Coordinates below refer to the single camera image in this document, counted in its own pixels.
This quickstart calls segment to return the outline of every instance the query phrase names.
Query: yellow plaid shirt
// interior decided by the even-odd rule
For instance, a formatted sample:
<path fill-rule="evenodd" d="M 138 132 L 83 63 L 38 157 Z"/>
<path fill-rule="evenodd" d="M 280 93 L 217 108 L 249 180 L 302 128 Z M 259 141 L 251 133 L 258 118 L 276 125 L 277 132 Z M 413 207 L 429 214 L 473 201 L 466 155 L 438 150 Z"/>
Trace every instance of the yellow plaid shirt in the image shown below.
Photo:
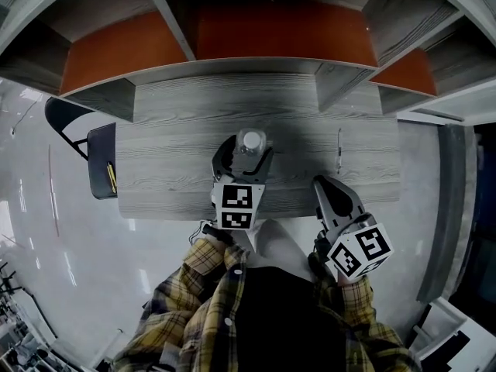
<path fill-rule="evenodd" d="M 238 370 L 236 324 L 230 322 L 236 321 L 243 297 L 247 254 L 236 244 L 222 254 L 208 240 L 199 239 L 182 267 L 155 289 L 135 336 L 116 356 L 114 369 L 217 372 L 215 366 L 221 364 L 228 371 Z M 310 258 L 317 260 L 314 253 Z M 320 277 L 315 300 L 346 337 L 347 371 L 419 370 L 396 333 L 376 322 L 366 277 L 341 288 L 331 277 Z M 228 339 L 219 341 L 219 336 Z M 219 342 L 224 343 L 222 348 L 215 345 Z"/>

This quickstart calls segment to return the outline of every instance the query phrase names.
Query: gray wood grain tabletop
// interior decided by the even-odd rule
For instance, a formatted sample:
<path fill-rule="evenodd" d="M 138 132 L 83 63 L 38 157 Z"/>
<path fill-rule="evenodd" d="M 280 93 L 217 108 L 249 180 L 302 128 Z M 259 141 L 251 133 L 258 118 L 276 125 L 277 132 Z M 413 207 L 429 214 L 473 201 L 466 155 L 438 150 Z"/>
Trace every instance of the gray wood grain tabletop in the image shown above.
<path fill-rule="evenodd" d="M 264 130 L 275 152 L 259 218 L 314 215 L 310 182 L 316 174 L 339 178 L 365 204 L 398 200 L 398 124 L 381 115 L 376 86 L 360 86 L 319 112 L 311 74 L 223 74 L 136 88 L 134 122 L 119 124 L 116 134 L 122 216 L 212 218 L 211 159 L 246 127 Z M 343 167 L 337 175 L 339 129 Z M 251 164 L 239 156 L 234 167 Z"/>

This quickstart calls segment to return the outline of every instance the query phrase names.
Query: black chair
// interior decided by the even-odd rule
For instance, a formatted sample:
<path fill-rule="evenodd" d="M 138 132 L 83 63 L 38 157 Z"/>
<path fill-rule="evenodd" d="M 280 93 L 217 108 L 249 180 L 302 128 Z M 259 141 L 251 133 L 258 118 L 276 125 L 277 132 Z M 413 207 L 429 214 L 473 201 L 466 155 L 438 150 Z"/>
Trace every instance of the black chair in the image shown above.
<path fill-rule="evenodd" d="M 9 295 L 14 294 L 16 291 L 19 289 L 22 289 L 22 287 L 15 287 L 13 288 L 12 285 L 10 284 L 10 280 L 12 277 L 14 277 L 14 274 L 16 274 L 15 270 L 8 276 L 8 277 L 3 277 L 2 274 L 2 269 L 7 266 L 9 262 L 5 262 L 1 267 L 0 267 L 0 278 L 2 279 L 2 282 L 0 284 L 0 295 L 7 293 Z"/>
<path fill-rule="evenodd" d="M 98 200 L 115 198 L 117 193 L 112 190 L 107 168 L 110 162 L 115 172 L 115 123 L 93 129 L 86 139 L 76 142 L 67 138 L 63 133 L 64 129 L 75 119 L 92 112 L 88 108 L 56 98 L 50 98 L 45 105 L 45 117 L 51 127 L 88 162 L 91 193 Z M 79 148 L 82 143 L 87 143 L 88 155 Z"/>

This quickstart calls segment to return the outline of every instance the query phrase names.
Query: chair backrest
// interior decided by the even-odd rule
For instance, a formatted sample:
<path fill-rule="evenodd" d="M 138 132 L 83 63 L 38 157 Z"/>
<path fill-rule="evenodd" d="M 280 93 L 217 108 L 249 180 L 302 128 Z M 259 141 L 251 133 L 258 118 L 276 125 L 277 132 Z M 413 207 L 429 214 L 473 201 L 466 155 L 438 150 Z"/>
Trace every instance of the chair backrest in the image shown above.
<path fill-rule="evenodd" d="M 45 104 L 46 120 L 58 133 L 62 133 L 64 128 L 78 117 L 92 112 L 89 108 L 83 108 L 56 98 L 48 99 Z"/>

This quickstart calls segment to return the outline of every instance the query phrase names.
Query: white floor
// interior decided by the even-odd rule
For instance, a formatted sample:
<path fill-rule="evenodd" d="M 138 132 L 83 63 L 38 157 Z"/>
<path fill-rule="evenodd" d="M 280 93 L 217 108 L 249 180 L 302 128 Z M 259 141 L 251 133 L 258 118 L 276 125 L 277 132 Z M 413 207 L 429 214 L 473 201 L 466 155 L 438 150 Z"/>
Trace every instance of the white floor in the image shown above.
<path fill-rule="evenodd" d="M 111 356 L 133 334 L 153 286 L 179 267 L 197 223 L 121 218 L 117 200 L 93 198 L 86 162 L 47 124 L 47 97 L 33 106 L 12 138 L 10 127 L 38 95 L 7 81 L 0 84 L 0 95 L 0 235 L 15 242 L 0 236 L 0 259 L 34 293 L 59 346 L 80 362 L 88 364 L 122 329 Z M 92 113 L 73 122 L 66 134 L 85 138 L 88 130 L 112 121 Z M 399 126 L 401 200 L 370 207 L 396 253 L 370 279 L 377 317 L 404 337 L 422 311 L 415 297 L 436 225 L 439 147 L 436 127 Z M 281 221 L 310 252 L 320 230 L 317 220 Z"/>

